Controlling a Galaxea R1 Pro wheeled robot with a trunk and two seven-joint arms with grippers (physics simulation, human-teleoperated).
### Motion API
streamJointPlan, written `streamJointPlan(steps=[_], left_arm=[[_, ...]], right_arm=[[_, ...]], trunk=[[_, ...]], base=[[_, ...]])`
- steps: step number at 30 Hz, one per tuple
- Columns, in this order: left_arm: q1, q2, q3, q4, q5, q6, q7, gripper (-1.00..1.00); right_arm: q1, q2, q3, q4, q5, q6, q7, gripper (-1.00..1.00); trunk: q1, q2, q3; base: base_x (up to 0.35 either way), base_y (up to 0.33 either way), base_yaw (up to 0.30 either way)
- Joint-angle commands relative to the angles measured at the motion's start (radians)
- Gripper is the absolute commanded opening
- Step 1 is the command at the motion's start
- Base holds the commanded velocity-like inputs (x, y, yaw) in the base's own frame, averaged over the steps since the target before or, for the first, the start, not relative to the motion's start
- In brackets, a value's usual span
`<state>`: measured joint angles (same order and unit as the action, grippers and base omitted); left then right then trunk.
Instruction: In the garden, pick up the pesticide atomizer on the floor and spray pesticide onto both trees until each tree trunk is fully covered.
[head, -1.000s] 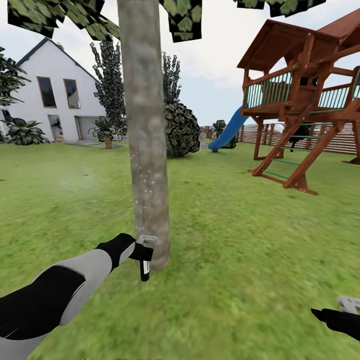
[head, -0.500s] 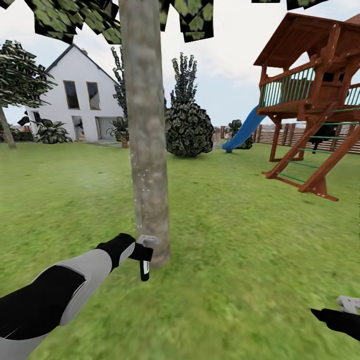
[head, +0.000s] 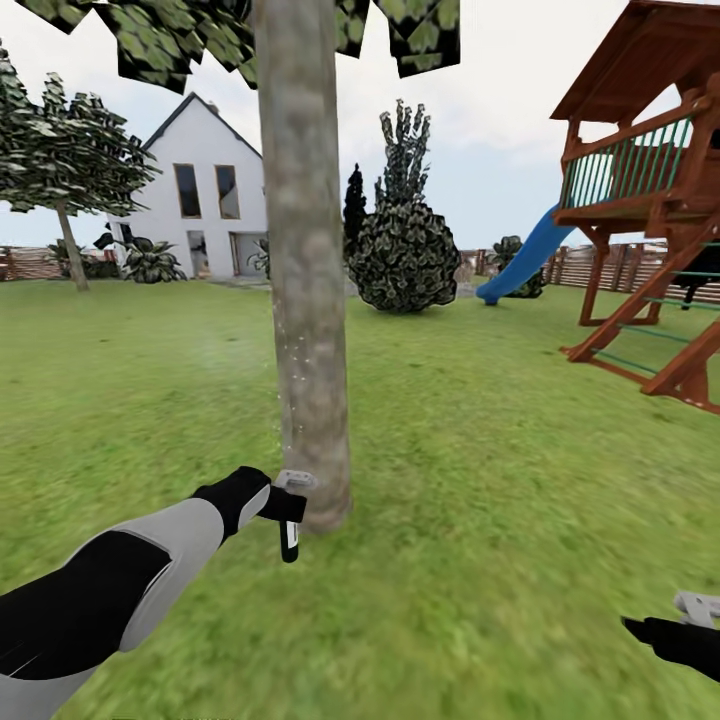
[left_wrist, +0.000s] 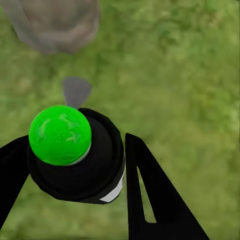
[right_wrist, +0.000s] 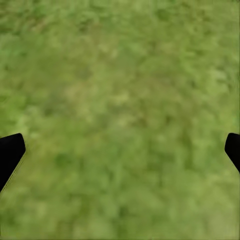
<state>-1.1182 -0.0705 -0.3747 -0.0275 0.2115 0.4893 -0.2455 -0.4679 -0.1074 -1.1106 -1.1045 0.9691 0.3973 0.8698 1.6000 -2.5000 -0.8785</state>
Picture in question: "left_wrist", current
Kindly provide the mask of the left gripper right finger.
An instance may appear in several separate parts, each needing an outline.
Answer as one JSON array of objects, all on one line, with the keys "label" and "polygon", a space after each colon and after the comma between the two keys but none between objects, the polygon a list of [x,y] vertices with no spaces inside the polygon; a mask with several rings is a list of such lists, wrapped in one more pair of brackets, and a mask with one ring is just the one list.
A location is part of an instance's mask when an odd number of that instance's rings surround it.
[{"label": "left gripper right finger", "polygon": [[[125,135],[129,240],[210,240],[145,142]],[[138,168],[156,223],[145,220]]]}]

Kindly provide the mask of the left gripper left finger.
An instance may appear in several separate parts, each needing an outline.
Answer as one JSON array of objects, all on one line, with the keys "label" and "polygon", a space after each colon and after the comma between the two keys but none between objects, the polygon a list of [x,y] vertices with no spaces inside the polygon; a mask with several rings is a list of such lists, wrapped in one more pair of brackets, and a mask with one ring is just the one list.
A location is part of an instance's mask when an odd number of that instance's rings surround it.
[{"label": "left gripper left finger", "polygon": [[0,228],[30,175],[27,167],[29,135],[0,147]]}]

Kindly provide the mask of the pesticide atomizer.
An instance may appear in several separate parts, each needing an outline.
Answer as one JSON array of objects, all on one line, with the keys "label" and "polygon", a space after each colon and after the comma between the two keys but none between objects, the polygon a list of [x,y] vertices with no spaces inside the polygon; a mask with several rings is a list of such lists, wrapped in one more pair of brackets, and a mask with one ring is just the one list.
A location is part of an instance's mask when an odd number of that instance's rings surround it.
[{"label": "pesticide atomizer", "polygon": [[94,91],[84,78],[62,81],[65,105],[51,106],[31,123],[27,168],[57,200],[106,205],[124,185],[126,158],[119,129],[100,112],[80,108]]}]

